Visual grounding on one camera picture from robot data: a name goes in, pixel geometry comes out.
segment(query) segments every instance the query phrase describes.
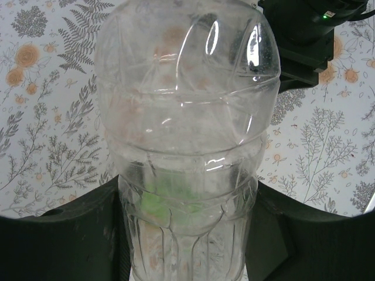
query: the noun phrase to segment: plastic bottle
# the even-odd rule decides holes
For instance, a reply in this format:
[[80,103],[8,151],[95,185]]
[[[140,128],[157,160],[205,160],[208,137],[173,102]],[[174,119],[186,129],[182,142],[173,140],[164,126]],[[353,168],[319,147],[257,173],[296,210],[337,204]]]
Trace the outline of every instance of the plastic bottle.
[[235,281],[279,89],[241,1],[130,0],[96,45],[101,117],[137,281]]

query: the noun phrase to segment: black device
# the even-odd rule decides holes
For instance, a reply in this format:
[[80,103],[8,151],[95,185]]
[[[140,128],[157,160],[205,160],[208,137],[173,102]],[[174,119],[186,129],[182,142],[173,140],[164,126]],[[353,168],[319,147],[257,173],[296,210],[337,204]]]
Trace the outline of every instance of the black device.
[[314,87],[333,59],[335,26],[361,20],[368,0],[262,0],[281,60],[280,92]]
[[[333,28],[367,0],[263,0],[281,57],[280,92],[317,85]],[[127,281],[130,252],[117,178],[41,217],[0,217],[0,281]],[[259,182],[246,248],[251,281],[375,280],[375,212],[347,218]]]

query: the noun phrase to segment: cable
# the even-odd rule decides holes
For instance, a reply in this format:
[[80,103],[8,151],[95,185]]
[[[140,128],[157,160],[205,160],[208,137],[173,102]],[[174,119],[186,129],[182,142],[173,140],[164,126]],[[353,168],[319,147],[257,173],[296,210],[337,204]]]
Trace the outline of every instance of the cable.
[[363,13],[361,15],[354,16],[351,19],[349,19],[348,22],[356,22],[358,20],[368,19],[369,17],[373,15],[375,15],[375,10],[372,10],[371,12],[368,12],[368,13]]

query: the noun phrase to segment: wallpaper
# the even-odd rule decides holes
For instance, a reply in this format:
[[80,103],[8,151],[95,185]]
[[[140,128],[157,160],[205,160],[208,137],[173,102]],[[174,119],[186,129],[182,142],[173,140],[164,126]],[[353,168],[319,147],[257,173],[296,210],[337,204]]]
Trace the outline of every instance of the wallpaper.
[[[41,215],[116,175],[93,55],[121,2],[0,3],[0,215]],[[374,17],[336,28],[319,85],[278,96],[260,180],[331,213],[365,211],[375,192],[374,48]]]

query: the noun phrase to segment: transparent plastic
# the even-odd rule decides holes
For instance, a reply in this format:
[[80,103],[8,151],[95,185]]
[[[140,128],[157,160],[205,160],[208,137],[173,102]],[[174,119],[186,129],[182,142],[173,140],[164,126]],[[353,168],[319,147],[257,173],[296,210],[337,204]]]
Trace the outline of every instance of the transparent plastic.
[[101,28],[96,73],[135,280],[239,280],[279,89],[265,17],[130,0]]

